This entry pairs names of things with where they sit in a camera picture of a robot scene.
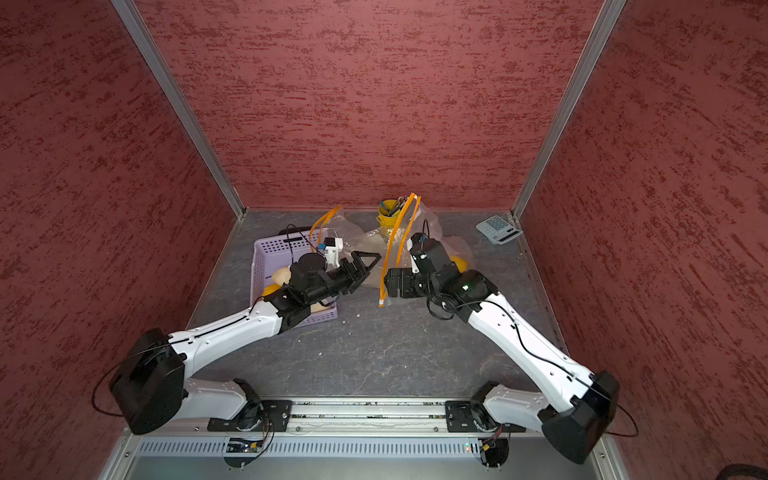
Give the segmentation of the yellow fruit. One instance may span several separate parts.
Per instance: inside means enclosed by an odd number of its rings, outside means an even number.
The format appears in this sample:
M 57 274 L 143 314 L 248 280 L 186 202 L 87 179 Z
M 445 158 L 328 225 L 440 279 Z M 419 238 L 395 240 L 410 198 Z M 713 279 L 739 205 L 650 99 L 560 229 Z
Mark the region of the yellow fruit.
M 452 262 L 456 265 L 460 273 L 465 272 L 468 269 L 467 262 L 459 256 L 451 256 Z

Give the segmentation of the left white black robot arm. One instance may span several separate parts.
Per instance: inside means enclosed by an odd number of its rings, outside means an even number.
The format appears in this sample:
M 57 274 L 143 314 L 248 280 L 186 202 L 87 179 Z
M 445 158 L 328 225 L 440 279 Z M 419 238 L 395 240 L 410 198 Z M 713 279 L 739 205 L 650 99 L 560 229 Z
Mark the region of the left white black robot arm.
M 265 426 L 261 399 L 247 381 L 206 381 L 196 373 L 294 328 L 311 315 L 313 305 L 353 293 L 380 259 L 378 253 L 354 251 L 328 269 L 324 256 L 308 253 L 291 265 L 286 284 L 239 313 L 191 330 L 142 334 L 108 384 L 131 433 L 145 435 L 186 419 L 213 419 L 239 431 Z

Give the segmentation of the beige round fruit bag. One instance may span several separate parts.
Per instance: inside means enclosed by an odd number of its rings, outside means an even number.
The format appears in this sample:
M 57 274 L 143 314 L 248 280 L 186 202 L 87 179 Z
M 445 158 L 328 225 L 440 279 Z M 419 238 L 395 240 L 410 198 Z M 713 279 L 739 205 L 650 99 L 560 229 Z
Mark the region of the beige round fruit bag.
M 291 270 L 289 267 L 281 267 L 275 270 L 271 275 L 271 280 L 275 285 L 283 286 L 288 284 L 291 279 Z

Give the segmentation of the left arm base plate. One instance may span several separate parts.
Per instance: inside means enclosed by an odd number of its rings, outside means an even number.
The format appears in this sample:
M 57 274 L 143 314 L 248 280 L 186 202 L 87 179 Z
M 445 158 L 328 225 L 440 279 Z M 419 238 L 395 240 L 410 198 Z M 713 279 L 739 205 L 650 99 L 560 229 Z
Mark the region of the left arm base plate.
M 269 433 L 285 432 L 291 418 L 290 400 L 262 400 L 259 406 L 248 402 L 233 419 L 211 418 L 209 432 Z

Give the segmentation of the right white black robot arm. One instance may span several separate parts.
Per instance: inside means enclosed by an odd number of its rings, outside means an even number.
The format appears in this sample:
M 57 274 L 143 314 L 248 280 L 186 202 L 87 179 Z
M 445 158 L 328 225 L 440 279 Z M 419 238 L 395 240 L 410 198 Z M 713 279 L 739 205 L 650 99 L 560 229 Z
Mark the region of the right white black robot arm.
M 558 349 L 474 269 L 460 271 L 443 244 L 425 233 L 408 242 L 412 265 L 391 268 L 385 286 L 393 298 L 424 298 L 437 318 L 460 319 L 498 346 L 538 387 L 537 393 L 489 382 L 473 400 L 486 428 L 512 424 L 543 434 L 567 460 L 584 463 L 620 410 L 619 381 L 592 372 Z

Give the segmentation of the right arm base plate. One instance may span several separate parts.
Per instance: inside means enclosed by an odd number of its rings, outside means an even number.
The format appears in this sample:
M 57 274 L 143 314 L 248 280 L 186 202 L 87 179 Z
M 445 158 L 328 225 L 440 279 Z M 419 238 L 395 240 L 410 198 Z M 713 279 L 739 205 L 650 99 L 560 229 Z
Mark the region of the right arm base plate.
M 501 424 L 494 420 L 481 403 L 475 401 L 446 401 L 445 419 L 451 433 L 480 433 L 491 435 L 498 430 L 502 433 L 525 433 L 524 427 L 515 424 Z

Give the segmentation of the yellow pear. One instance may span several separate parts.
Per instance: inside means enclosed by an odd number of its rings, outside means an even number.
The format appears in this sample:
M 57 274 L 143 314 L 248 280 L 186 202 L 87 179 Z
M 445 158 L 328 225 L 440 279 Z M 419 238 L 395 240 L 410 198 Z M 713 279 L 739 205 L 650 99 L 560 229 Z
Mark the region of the yellow pear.
M 263 293 L 261 294 L 261 296 L 262 296 L 262 297 L 267 297 L 268 295 L 270 295 L 270 294 L 272 294 L 272 293 L 274 293 L 274 292 L 278 291 L 280 288 L 281 288 L 281 285 L 278 285 L 278 284 L 271 284 L 271 285 L 267 286 L 267 287 L 266 287 L 266 288 L 263 290 Z

